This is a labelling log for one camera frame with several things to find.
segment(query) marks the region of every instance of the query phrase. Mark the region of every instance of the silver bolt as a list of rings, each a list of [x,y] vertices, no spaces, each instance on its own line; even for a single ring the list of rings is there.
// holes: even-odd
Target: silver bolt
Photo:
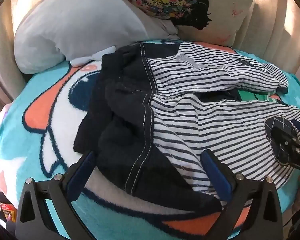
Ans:
[[[30,184],[32,182],[32,178],[26,179],[26,184]]]
[[[243,180],[244,176],[241,173],[236,174],[235,176],[237,178],[237,180]]]
[[[267,181],[268,183],[272,183],[272,182],[273,182],[273,179],[272,179],[271,177],[266,177],[266,181]]]
[[[62,179],[62,174],[56,174],[56,175],[54,175],[54,180],[61,180]]]

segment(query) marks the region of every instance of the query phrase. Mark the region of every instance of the gray plush pillow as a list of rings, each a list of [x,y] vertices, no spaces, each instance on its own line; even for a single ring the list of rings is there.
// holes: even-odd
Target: gray plush pillow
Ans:
[[[18,27],[15,59],[32,74],[64,59],[176,34],[170,20],[150,17],[127,0],[43,0]]]

